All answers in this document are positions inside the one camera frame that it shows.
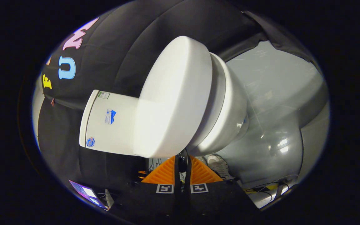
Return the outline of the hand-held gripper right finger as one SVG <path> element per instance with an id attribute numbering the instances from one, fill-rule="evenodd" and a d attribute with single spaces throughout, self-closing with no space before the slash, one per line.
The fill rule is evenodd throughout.
<path id="1" fill-rule="evenodd" d="M 183 190 L 187 225 L 251 225 L 259 218 L 259 209 L 226 169 L 212 169 L 188 156 Z"/>

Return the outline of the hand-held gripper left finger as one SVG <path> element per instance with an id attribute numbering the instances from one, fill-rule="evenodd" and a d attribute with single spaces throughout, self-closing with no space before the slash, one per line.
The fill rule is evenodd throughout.
<path id="1" fill-rule="evenodd" d="M 184 216 L 179 157 L 173 156 L 116 194 L 108 213 L 127 225 L 177 225 Z"/>

